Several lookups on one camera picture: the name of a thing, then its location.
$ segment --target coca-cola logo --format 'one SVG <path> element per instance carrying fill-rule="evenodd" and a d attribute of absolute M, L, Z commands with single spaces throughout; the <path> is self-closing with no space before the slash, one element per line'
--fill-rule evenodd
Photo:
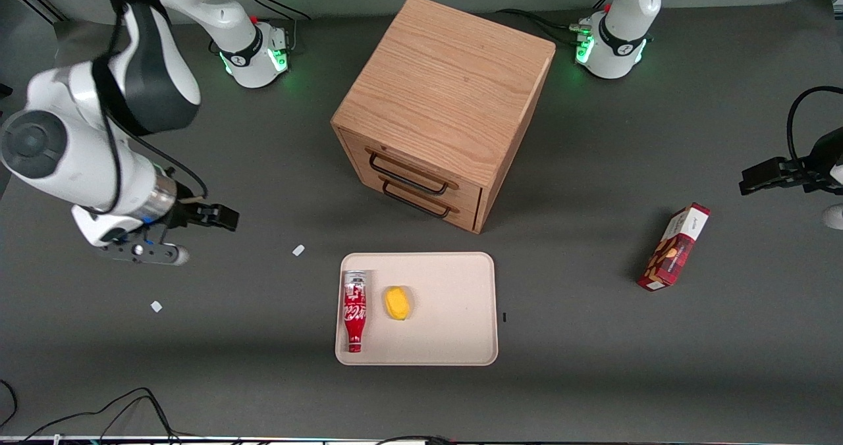
<path fill-rule="evenodd" d="M 365 305 L 346 305 L 344 317 L 348 320 L 362 320 L 366 318 Z"/>

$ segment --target red box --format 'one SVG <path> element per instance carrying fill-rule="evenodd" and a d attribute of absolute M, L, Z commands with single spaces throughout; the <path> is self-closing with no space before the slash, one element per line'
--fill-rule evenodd
<path fill-rule="evenodd" d="M 696 203 L 674 214 L 638 285 L 650 292 L 674 285 L 710 214 L 711 210 Z"/>

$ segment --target yellow sponge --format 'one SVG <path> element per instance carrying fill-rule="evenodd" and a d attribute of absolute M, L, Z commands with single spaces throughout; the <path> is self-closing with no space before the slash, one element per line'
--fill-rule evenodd
<path fill-rule="evenodd" d="M 386 304 L 386 312 L 393 319 L 403 320 L 410 315 L 410 301 L 404 289 L 399 286 L 391 286 L 383 294 L 383 302 Z"/>

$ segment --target wood grain top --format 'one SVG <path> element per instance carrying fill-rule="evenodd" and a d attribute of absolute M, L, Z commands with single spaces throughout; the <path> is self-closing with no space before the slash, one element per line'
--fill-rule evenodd
<path fill-rule="evenodd" d="M 407 0 L 331 122 L 488 186 L 556 51 L 428 0 Z"/>

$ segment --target wooden cabinet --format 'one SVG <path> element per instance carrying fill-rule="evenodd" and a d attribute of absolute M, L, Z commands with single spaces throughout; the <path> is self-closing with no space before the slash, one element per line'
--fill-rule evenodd
<path fill-rule="evenodd" d="M 481 232 L 556 46 L 407 0 L 331 119 L 367 187 Z"/>

